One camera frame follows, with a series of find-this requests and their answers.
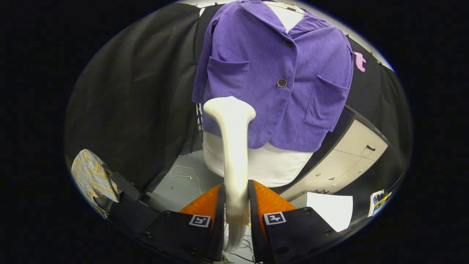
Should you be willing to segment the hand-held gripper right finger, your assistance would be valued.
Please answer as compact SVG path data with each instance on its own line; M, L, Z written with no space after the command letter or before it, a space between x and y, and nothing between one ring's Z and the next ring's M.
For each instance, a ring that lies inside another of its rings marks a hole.
M295 209L275 191L248 181L254 260L263 264L308 264L342 242L314 209Z

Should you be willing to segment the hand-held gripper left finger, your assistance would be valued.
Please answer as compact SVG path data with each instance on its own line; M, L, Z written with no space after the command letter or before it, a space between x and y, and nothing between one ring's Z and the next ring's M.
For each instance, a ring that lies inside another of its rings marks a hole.
M167 210L137 236L170 264L219 262L224 245L225 186L211 188L180 212Z

